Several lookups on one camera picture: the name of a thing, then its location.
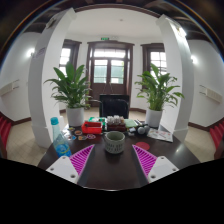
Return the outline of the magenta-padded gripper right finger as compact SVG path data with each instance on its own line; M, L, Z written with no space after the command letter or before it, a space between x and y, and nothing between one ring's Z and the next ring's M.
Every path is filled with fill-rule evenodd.
M178 168L165 156L156 157L137 145L133 145L133 149L149 183L153 183L178 171Z

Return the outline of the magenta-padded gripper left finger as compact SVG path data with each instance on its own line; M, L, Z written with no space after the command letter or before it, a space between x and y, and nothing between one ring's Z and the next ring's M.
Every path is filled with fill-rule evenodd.
M49 166L46 171L77 184L94 147L95 145L92 144L74 153L70 157L62 156Z

